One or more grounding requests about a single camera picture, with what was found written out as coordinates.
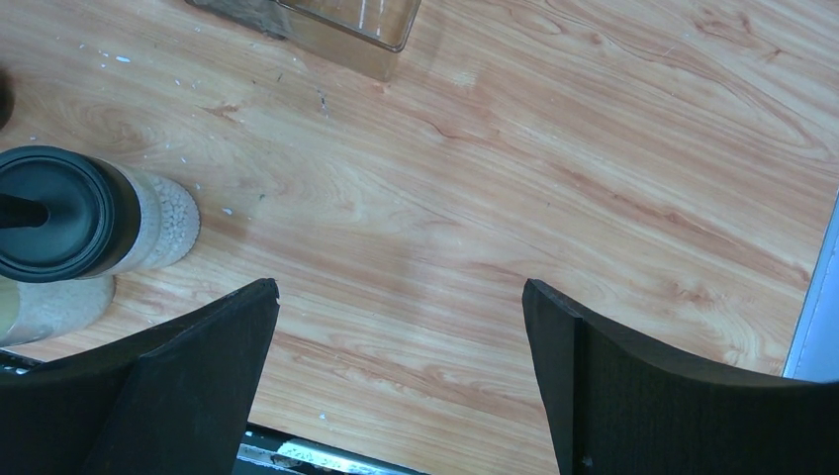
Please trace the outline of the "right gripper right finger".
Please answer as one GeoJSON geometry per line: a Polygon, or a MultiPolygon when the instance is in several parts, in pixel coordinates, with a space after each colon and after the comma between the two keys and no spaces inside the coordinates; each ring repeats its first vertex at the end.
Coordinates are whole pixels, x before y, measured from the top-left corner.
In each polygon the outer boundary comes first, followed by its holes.
{"type": "Polygon", "coordinates": [[[834,474],[838,386],[713,361],[530,279],[521,304],[563,474],[834,474]]]}

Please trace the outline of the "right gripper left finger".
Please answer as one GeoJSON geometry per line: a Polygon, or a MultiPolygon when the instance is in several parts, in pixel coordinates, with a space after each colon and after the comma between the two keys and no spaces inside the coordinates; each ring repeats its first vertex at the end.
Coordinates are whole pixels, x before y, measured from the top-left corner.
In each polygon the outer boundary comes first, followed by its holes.
{"type": "Polygon", "coordinates": [[[5,474],[230,474],[279,313],[271,278],[1,374],[5,474]]]}

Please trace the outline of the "clear plastic organizer bin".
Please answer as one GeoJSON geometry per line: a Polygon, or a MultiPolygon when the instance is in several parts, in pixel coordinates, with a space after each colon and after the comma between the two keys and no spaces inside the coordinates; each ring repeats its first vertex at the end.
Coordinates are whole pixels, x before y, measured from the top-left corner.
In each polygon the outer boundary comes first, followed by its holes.
{"type": "Polygon", "coordinates": [[[394,74],[420,9],[415,0],[206,0],[189,4],[384,82],[394,74]]]}

